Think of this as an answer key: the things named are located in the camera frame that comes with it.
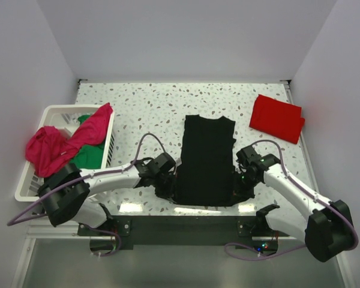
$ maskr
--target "red cloth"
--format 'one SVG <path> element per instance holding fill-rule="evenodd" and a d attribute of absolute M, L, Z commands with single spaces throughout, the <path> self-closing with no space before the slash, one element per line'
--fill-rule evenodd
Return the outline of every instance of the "red cloth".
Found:
<path fill-rule="evenodd" d="M 63 168 L 83 145 L 99 145 L 103 142 L 112 111 L 109 103 L 101 106 L 69 139 L 53 126 L 40 128 L 26 145 L 25 151 L 25 158 L 34 164 L 36 175 L 48 177 Z"/>
<path fill-rule="evenodd" d="M 250 127 L 297 144 L 305 119 L 301 107 L 264 95 L 254 102 Z"/>

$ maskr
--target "white wall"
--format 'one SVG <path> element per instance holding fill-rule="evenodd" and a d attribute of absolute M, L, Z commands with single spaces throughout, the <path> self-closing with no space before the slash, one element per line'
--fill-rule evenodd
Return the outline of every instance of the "white wall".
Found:
<path fill-rule="evenodd" d="M 25 226 L 7 227 L 19 212 L 14 189 L 25 144 L 44 108 L 70 103 L 76 78 L 35 0 L 0 0 L 0 287 L 9 287 Z"/>
<path fill-rule="evenodd" d="M 291 79 L 336 0 L 38 0 L 72 70 L 117 81 Z"/>
<path fill-rule="evenodd" d="M 360 0 L 338 0 L 292 80 L 323 194 L 349 204 L 360 237 Z M 360 245 L 347 252 L 360 287 Z"/>

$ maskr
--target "pink cloth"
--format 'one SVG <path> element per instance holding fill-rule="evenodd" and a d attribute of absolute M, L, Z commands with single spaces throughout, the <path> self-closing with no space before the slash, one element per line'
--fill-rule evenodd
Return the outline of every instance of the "pink cloth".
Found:
<path fill-rule="evenodd" d="M 109 103 L 101 106 L 72 135 L 63 137 L 53 126 L 40 128 L 26 145 L 25 158 L 39 177 L 49 177 L 63 168 L 83 145 L 99 145 L 107 135 L 113 112 Z"/>

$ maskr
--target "black cloth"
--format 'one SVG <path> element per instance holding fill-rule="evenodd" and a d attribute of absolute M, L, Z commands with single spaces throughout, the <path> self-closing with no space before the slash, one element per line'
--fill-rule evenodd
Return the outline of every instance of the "black cloth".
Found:
<path fill-rule="evenodd" d="M 226 117 L 187 115 L 184 126 L 174 201 L 180 205 L 233 205 L 235 122 Z"/>

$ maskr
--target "laundry basket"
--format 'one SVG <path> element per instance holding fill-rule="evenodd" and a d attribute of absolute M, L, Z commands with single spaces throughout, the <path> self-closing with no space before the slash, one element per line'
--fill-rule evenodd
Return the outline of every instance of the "laundry basket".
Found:
<path fill-rule="evenodd" d="M 79 127 L 78 117 L 93 114 L 100 105 L 52 105 L 45 109 L 41 117 L 38 129 L 43 126 L 55 126 L 62 135 L 70 137 Z M 107 136 L 104 146 L 104 155 L 101 161 L 101 168 L 110 167 L 115 134 L 113 132 L 113 120 L 115 114 L 112 112 Z M 38 199 L 37 190 L 44 184 L 44 178 L 35 175 L 33 164 L 26 161 L 20 181 L 14 194 L 15 199 L 20 202 L 34 202 Z"/>

